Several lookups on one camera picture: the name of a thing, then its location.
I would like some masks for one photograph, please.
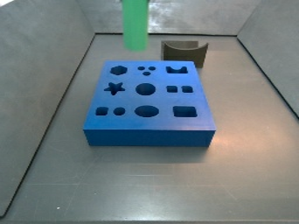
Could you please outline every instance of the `gray arch-shaped object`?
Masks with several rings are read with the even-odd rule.
[[[163,41],[163,60],[188,60],[196,67],[203,67],[208,43],[199,46],[199,41]]]

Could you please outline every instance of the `rectangular hole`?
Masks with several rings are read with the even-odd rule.
[[[96,109],[96,116],[106,116],[108,114],[108,108],[100,107]]]
[[[192,87],[191,86],[182,86],[182,91],[184,93],[192,93]]]
[[[167,92],[168,93],[178,93],[178,87],[176,86],[167,86]]]
[[[172,107],[172,114],[175,117],[196,117],[196,108],[195,107],[184,107],[175,106]]]

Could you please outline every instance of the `star-shaped hole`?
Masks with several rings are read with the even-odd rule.
[[[115,94],[118,93],[118,91],[126,91],[126,89],[122,88],[122,86],[123,86],[123,82],[120,82],[120,83],[118,83],[118,84],[110,82],[110,83],[108,83],[108,88],[106,88],[104,90],[106,90],[106,91],[110,91],[110,93],[111,93],[112,95],[115,95]]]

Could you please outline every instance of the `shape sorter board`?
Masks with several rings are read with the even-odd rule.
[[[215,124],[190,61],[107,61],[84,123],[90,145],[203,146]]]

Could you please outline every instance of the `green block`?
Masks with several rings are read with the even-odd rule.
[[[124,43],[132,51],[147,47],[148,1],[123,0]]]

